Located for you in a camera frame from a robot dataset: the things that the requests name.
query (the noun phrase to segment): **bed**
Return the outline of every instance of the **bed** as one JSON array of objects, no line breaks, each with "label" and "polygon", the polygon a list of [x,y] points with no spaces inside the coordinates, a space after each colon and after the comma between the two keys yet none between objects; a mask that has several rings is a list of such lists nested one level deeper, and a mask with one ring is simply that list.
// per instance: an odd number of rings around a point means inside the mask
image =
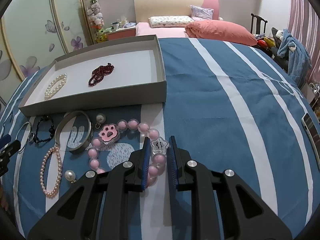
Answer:
[{"label": "bed", "polygon": [[[301,124],[306,112],[315,123],[317,119],[297,85],[266,54],[248,46],[163,38],[160,47],[167,79],[166,102],[90,110],[90,119],[95,120],[98,113],[104,113],[108,123],[136,118],[158,129],[163,138],[174,135],[178,147],[209,169],[234,170],[282,219],[293,237],[298,236],[319,206],[320,174]],[[4,134],[15,138],[26,121],[36,129],[41,117],[25,117],[18,104],[42,71],[26,78],[10,99],[0,119]],[[51,115],[55,125],[64,115]],[[47,137],[49,125],[41,126],[40,138]],[[67,145],[74,147],[80,126],[77,117],[64,128],[60,153]],[[46,198],[39,185],[43,155],[53,145],[53,140],[39,147],[27,144],[21,154],[12,156],[9,171],[2,178],[10,210],[25,237],[58,199]],[[116,165],[107,160],[108,155],[125,161],[141,146],[137,134],[122,136],[114,147],[100,153],[102,167],[111,170]],[[73,170],[79,178],[89,170],[88,160],[85,152],[77,157],[65,152],[63,173]],[[45,184],[55,181],[56,171],[49,166],[44,178]],[[69,186],[63,178],[59,196]],[[191,239],[190,194],[178,193],[176,197],[180,205],[171,207],[166,172],[145,192],[132,193],[129,239]]]},{"label": "bed", "polygon": [[155,34],[158,38],[188,38],[184,27],[151,28],[149,18],[151,16],[190,16],[190,5],[214,9],[212,19],[222,20],[219,17],[219,0],[134,0],[136,36]]}]

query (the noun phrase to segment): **dark red beads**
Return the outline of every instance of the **dark red beads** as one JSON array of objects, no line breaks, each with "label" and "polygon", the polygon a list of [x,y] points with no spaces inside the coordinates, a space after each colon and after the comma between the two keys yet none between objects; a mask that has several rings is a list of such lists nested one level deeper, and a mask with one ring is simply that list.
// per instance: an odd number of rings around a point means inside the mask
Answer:
[{"label": "dark red beads", "polygon": [[106,75],[110,75],[115,67],[108,63],[106,66],[100,66],[92,71],[92,77],[89,80],[89,86],[94,86],[95,84],[101,82]]}]

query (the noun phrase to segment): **silver ring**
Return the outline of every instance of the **silver ring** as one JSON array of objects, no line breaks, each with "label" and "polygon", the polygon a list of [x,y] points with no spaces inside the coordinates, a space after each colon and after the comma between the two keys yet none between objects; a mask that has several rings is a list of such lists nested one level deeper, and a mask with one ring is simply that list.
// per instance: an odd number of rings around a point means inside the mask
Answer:
[{"label": "silver ring", "polygon": [[20,148],[20,150],[18,150],[18,152],[19,152],[19,153],[20,153],[20,152],[22,152],[22,151],[24,150],[24,148],[25,148],[25,147],[26,147],[26,145],[27,145],[27,142],[29,141],[29,137],[30,137],[30,132],[31,132],[31,123],[28,121],[28,122],[25,122],[25,123],[21,126],[21,128],[19,129],[19,131],[17,132],[16,140],[17,140],[17,138],[18,138],[18,134],[20,133],[20,131],[22,130],[22,128],[23,128],[25,125],[30,125],[29,135],[28,135],[28,138],[27,138],[26,142],[24,143],[23,147],[22,147],[22,148]]},{"label": "silver ring", "polygon": [[31,142],[31,143],[32,143],[34,137],[35,137],[35,133],[34,133],[34,132],[29,133],[28,142]]}]

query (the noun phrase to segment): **pink curtain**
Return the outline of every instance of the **pink curtain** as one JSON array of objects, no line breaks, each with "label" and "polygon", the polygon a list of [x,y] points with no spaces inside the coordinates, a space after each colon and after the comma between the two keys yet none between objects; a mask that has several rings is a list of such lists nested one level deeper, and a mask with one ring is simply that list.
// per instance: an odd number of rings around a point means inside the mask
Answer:
[{"label": "pink curtain", "polygon": [[307,82],[320,82],[320,20],[308,0],[291,0],[288,30],[310,54]]}]

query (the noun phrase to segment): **pink bead bracelet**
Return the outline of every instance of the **pink bead bracelet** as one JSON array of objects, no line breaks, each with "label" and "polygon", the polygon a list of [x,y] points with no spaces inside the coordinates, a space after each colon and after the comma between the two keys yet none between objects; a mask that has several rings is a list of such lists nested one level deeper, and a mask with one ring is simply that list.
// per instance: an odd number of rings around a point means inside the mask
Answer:
[{"label": "pink bead bracelet", "polygon": [[131,119],[128,122],[126,120],[119,120],[117,124],[104,125],[99,132],[99,137],[92,139],[92,147],[88,149],[89,166],[92,170],[98,174],[106,172],[100,166],[98,160],[99,149],[104,144],[111,145],[118,141],[121,137],[121,132],[127,129],[131,131],[138,130],[141,134],[147,136],[151,140],[151,164],[148,169],[147,187],[153,185],[156,182],[157,176],[161,175],[165,170],[165,164],[167,161],[166,150],[169,143],[160,137],[160,133],[157,129],[150,128],[146,122],[139,123],[136,119]]}]

